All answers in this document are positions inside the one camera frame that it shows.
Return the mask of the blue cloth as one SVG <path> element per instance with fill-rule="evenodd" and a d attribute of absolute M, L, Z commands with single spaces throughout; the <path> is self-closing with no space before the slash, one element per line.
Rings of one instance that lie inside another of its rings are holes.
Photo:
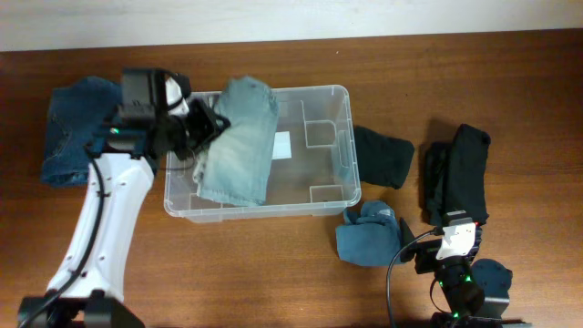
<path fill-rule="evenodd" d="M 345 210 L 335 229 L 339 258 L 361 267 L 388 266 L 402 249 L 402 231 L 394 210 L 380 200 L 365 202 L 360 211 Z"/>

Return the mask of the light blue jeans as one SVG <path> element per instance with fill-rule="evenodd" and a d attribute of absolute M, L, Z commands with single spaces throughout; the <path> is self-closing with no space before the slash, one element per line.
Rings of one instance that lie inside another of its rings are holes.
<path fill-rule="evenodd" d="M 230 127 L 196 160 L 197 196 L 240 207 L 263 205 L 280 114 L 273 90 L 253 77 L 232 79 L 212 109 Z"/>

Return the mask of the small black cloth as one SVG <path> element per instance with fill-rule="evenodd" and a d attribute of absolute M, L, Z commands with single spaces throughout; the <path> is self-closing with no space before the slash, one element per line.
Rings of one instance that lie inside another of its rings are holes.
<path fill-rule="evenodd" d="M 395 190 L 404 185 L 414 155 L 411 141 L 361 126 L 354 129 L 354 141 L 361 181 Z"/>

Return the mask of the large black garment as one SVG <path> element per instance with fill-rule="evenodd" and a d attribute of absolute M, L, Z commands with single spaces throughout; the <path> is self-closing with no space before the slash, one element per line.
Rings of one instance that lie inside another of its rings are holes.
<path fill-rule="evenodd" d="M 442 226 L 448 212 L 463 210 L 484 225 L 488 219 L 485 173 L 490 136 L 467 124 L 450 142 L 435 142 L 424 155 L 424 209 Z"/>

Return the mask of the dark blue jeans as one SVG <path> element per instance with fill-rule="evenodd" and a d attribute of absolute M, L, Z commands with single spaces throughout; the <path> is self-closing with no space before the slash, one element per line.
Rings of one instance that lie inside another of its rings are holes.
<path fill-rule="evenodd" d="M 122 100 L 121 86 L 101 77 L 84 77 L 52 91 L 46 116 L 41 181 L 52 187 L 87 183 L 84 146 Z"/>

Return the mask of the clear plastic storage bin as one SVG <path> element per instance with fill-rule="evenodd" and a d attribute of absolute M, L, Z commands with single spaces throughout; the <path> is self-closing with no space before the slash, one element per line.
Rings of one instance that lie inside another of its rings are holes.
<path fill-rule="evenodd" d="M 340 85 L 276 88 L 277 132 L 291 134 L 290 159 L 271 162 L 262 206 L 236 207 L 197 196 L 192 168 L 168 154 L 164 208 L 195 223 L 285 216 L 330 216 L 361 198 L 348 90 Z"/>

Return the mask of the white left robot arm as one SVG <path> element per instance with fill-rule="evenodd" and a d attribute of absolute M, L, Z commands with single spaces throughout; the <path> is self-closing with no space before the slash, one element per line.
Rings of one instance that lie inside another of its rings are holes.
<path fill-rule="evenodd" d="M 230 127 L 191 98 L 189 78 L 126 68 L 122 101 L 84 146 L 87 193 L 73 238 L 43 296 L 19 307 L 21 327 L 140 327 L 123 303 L 128 250 L 141 205 L 167 153 L 186 160 Z"/>

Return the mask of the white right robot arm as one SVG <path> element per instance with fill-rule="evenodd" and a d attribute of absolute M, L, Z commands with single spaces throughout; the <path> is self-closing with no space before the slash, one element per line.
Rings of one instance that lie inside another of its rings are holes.
<path fill-rule="evenodd" d="M 414 236 L 400 221 L 403 262 L 414 261 L 418 274 L 431 273 L 448 305 L 429 320 L 431 327 L 530 327 L 520 319 L 505 320 L 513 273 L 498 261 L 476 258 L 482 224 L 462 210 L 445 215 L 445 224 Z"/>

